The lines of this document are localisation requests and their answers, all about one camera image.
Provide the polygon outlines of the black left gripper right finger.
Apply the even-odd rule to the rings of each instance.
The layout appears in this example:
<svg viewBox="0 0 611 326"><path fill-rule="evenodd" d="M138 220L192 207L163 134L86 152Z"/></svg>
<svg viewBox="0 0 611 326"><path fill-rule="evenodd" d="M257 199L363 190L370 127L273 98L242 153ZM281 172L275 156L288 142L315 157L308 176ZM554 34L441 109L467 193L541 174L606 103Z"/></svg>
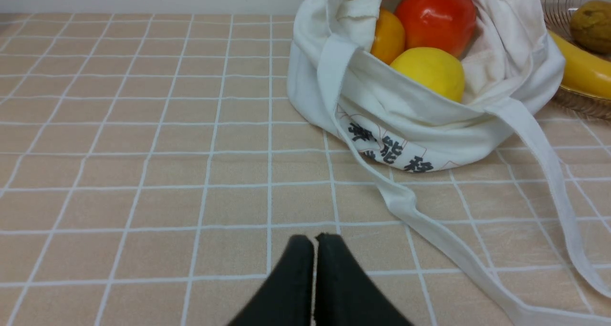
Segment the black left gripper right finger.
<svg viewBox="0 0 611 326"><path fill-rule="evenodd" d="M411 326L360 267L339 234L321 233L315 284L317 326Z"/></svg>

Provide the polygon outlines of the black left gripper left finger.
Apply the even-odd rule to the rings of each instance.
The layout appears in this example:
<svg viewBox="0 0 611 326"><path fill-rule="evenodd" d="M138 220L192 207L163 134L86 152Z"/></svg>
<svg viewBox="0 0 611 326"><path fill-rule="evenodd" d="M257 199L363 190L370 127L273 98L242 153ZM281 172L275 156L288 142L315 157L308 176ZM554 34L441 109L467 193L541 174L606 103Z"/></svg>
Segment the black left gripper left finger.
<svg viewBox="0 0 611 326"><path fill-rule="evenodd" d="M292 235L268 278L230 326L309 326L314 277L314 245Z"/></svg>

